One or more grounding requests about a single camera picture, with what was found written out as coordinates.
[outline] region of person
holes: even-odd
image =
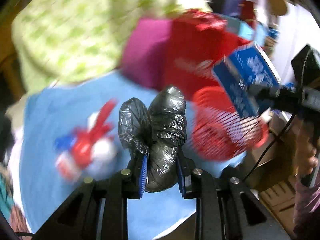
[[[318,164],[315,157],[316,148],[310,143],[310,127],[297,122],[298,135],[296,138],[296,163],[298,165],[298,179],[295,185],[296,197],[293,221],[295,224],[294,233],[297,240],[320,239],[320,173],[317,175],[313,188],[305,187],[300,179],[310,174]]]

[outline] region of purple shirt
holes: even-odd
[[[296,199],[293,220],[294,232],[298,240],[320,239],[320,173],[313,188],[296,182]]]

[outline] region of wire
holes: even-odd
[[[25,233],[25,232],[16,232],[15,234],[17,236],[34,236],[35,235],[33,233]]]
[[[312,49],[310,48],[307,55],[306,55],[306,58],[304,59],[304,63],[303,63],[303,66],[302,66],[302,73],[301,73],[301,82],[300,82],[300,87],[303,86],[303,76],[304,76],[304,69],[305,69],[305,66],[306,66],[306,61],[309,57],[309,54],[310,52],[312,51]],[[261,154],[260,158],[258,159],[258,161],[256,162],[256,164],[253,166],[253,168],[248,172],[248,174],[246,176],[244,176],[244,179],[243,181],[245,181],[252,173],[253,171],[258,167],[259,163],[261,162],[262,158],[266,155],[267,151],[272,147],[272,145],[275,144],[275,142],[277,140],[279,140],[279,138],[284,134],[284,132],[287,130],[287,128],[289,127],[289,125],[292,123],[294,117],[295,117],[296,113],[292,113],[289,121],[286,123],[286,125],[283,127],[283,129],[281,130],[281,132],[274,138],[274,140],[268,145],[268,147],[263,151],[263,153]]]

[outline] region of red bag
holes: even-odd
[[[167,44],[163,88],[175,85],[187,100],[199,89],[217,86],[213,64],[238,46],[249,43],[225,31],[227,20],[192,9],[173,20]]]

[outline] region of black plastic bag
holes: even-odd
[[[147,107],[139,99],[131,98],[121,105],[118,133],[122,147],[129,149],[131,158],[136,152],[149,157],[151,119]]]
[[[124,102],[119,113],[119,138],[124,148],[146,154],[147,192],[159,192],[177,183],[178,146],[187,136],[186,102],[176,87],[161,91],[149,111],[137,98]]]

